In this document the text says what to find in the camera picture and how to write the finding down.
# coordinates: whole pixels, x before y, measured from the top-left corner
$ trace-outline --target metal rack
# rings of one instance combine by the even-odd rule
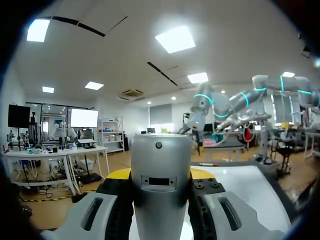
[[[105,118],[98,120],[99,132],[98,132],[98,143],[103,146],[107,147],[107,153],[114,153],[125,151],[125,144],[124,144],[124,121],[122,116],[116,116],[114,118]],[[110,141],[106,141],[106,137],[114,134],[115,136],[121,136],[121,140],[114,139]]]

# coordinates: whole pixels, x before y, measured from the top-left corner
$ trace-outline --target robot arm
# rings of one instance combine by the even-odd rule
[[[269,114],[252,113],[245,118],[237,115],[239,111],[250,104],[267,96],[267,89],[281,92],[298,92],[299,104],[305,108],[320,107],[320,89],[311,89],[307,78],[280,77],[269,79],[267,75],[256,75],[252,78],[254,88],[237,93],[228,98],[212,89],[208,83],[199,85],[193,96],[190,118],[187,126],[191,129],[202,131],[205,126],[206,116],[210,107],[213,108],[215,119],[223,122],[220,129],[229,125],[241,126],[249,121],[264,121],[271,118]]]
[[[202,131],[205,126],[206,115],[208,115],[209,109],[212,106],[215,118],[221,122],[227,120],[225,123],[225,127],[227,127],[231,124],[235,113],[266,95],[267,91],[264,88],[239,92],[228,98],[228,96],[214,91],[208,83],[203,83],[199,86],[197,93],[193,97],[193,105],[187,126]],[[240,118],[239,120],[252,121],[252,118],[248,116],[246,119]]]

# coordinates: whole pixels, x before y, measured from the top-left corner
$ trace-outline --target ceiling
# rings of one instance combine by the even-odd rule
[[[137,89],[145,99],[131,104],[146,107],[147,99],[166,104],[172,95],[176,102],[190,101],[196,86],[187,75],[201,72],[230,95],[250,88],[257,74],[293,72],[314,86],[319,80],[312,61],[301,55],[298,32],[269,0],[58,0],[38,15],[50,16],[106,35],[51,20],[45,41],[30,42],[26,27],[14,61],[27,96],[50,96],[42,93],[46,86],[55,88],[55,98],[89,102]],[[195,47],[167,53],[155,36],[184,25]],[[84,88],[89,81],[104,87]]]

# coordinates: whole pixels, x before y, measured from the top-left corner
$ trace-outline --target lab equipment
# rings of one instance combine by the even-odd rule
[[[205,124],[204,128],[203,128],[203,131],[204,132],[213,132],[214,128],[212,126],[212,123]]]
[[[98,125],[98,111],[86,109],[71,109],[72,128],[96,128]]]
[[[246,121],[264,121],[268,116],[256,112],[247,112],[245,117],[239,116],[239,111],[248,107],[253,102],[262,100],[267,96],[267,89],[281,92],[297,92],[299,104],[302,107],[318,107],[320,105],[320,89],[311,89],[310,81],[306,77],[283,77],[271,79],[267,75],[256,75],[252,78],[253,89],[239,92],[228,98],[221,94],[207,83],[201,83],[193,96],[190,117],[187,122],[189,128],[202,131],[205,125],[205,117],[212,106],[216,120],[223,122],[220,129],[230,125],[237,128],[237,125]]]

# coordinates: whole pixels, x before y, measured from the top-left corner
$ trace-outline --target rectangular slot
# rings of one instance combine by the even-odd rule
[[[85,25],[85,24],[83,24],[83,23],[81,23],[81,22],[79,22],[78,27],[83,28],[83,29],[85,29],[85,30],[88,30],[88,31],[90,31],[90,32],[93,32],[93,33],[95,33],[95,34],[98,34],[98,35],[100,35],[101,37],[104,37],[104,36],[105,36],[104,33],[100,32],[100,31],[98,31],[98,30],[96,30],[96,29],[94,29],[94,28],[92,28],[92,27],[90,27],[90,26],[87,26],[87,25]]]
[[[242,224],[240,219],[228,199],[225,197],[220,197],[219,202],[225,212],[226,217],[228,218],[231,230],[236,231],[241,228]]]
[[[103,202],[102,198],[95,198],[93,202],[91,203],[91,206],[89,207],[88,211],[85,213],[85,216],[82,220],[81,227],[86,230],[90,231],[92,224],[94,223],[95,217],[97,215],[97,212]]]
[[[149,185],[169,186],[169,178],[149,177]]]
[[[77,25],[79,23],[78,20],[74,20],[74,19],[62,17],[62,16],[53,16],[52,19],[63,22],[63,23],[72,24],[72,25]]]

